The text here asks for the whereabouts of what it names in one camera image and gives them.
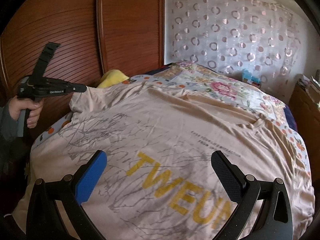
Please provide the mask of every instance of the wrinkled fabric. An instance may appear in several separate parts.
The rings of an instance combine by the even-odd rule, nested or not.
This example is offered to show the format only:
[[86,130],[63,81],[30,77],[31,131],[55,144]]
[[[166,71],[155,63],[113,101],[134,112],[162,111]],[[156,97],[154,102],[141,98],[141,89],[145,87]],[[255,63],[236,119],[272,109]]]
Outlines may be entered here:
[[134,76],[130,82],[142,81],[154,82],[155,85],[170,85],[206,92],[206,96],[210,98],[218,99],[231,105],[237,104],[245,109],[256,110],[270,119],[286,123],[283,110],[285,104],[279,99],[262,92],[252,85],[217,74],[192,62],[174,63],[169,69],[153,76]]
[[211,167],[216,150],[244,174],[284,180],[294,239],[312,221],[311,178],[293,145],[263,114],[146,82],[88,88],[73,95],[70,108],[71,122],[31,153],[31,184],[13,212],[22,230],[35,180],[73,174],[96,150],[107,153],[108,163],[83,208],[108,240],[212,239],[236,207]]

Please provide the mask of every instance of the gray sleeve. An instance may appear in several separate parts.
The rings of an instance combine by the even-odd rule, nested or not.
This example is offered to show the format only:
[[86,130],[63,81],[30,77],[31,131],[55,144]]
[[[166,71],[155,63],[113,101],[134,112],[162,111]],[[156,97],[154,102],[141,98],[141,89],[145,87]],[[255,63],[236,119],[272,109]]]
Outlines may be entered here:
[[18,122],[13,120],[9,114],[9,103],[0,108],[0,134],[1,137],[11,142],[17,137]]

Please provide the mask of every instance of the screw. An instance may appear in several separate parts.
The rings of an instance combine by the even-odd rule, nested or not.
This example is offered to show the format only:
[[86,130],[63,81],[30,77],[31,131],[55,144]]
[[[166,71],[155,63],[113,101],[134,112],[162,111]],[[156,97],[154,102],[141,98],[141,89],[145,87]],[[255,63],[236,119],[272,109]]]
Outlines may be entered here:
[[70,181],[71,179],[72,179],[72,175],[70,175],[70,174],[63,177],[64,181]]
[[277,178],[277,179],[276,179],[276,182],[278,182],[279,184],[283,184],[283,180],[280,179],[280,178]]
[[254,176],[252,176],[251,174],[248,174],[245,177],[247,178],[248,181],[254,181]]
[[37,179],[36,180],[36,185],[40,185],[42,183],[42,179]]

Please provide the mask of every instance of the white wall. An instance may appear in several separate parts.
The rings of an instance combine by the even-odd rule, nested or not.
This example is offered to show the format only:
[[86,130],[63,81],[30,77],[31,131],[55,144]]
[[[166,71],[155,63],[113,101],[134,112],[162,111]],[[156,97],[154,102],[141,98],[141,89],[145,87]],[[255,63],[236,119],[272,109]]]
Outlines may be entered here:
[[[292,1],[292,0],[263,0],[266,2],[271,3],[280,3],[284,6],[286,6],[293,14],[300,16],[299,20],[299,30],[300,30],[300,37],[302,44],[305,44],[303,48],[299,51],[299,58],[297,60],[297,63],[295,67],[292,69],[292,73],[290,76],[295,76],[297,74],[304,74],[306,76],[315,75],[316,69],[320,68],[320,37],[318,33],[316,32],[314,26],[308,21],[308,17],[304,14],[302,9],[299,7],[299,5]],[[167,40],[168,40],[168,33],[169,26],[171,26],[168,22],[168,19],[166,17],[166,27],[165,27],[165,58],[164,62],[165,64],[170,63],[169,60],[169,54],[172,52],[167,49]],[[292,94],[295,82],[297,81],[297,78],[292,80],[290,84],[287,86],[287,91],[284,92],[284,98],[282,100],[285,103],[288,103],[289,98]]]

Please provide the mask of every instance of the pink flower print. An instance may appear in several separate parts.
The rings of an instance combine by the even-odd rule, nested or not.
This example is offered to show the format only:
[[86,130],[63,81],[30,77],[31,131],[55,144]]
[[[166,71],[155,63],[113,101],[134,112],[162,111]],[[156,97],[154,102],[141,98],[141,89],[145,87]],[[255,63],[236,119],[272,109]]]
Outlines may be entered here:
[[260,106],[267,111],[269,114],[272,113],[271,107],[270,106],[266,106],[263,102],[260,103]]
[[222,82],[212,82],[210,83],[210,87],[221,95],[230,96],[233,99],[236,99],[236,97],[234,96],[237,95],[237,91],[231,88],[231,85],[229,84],[224,84]]

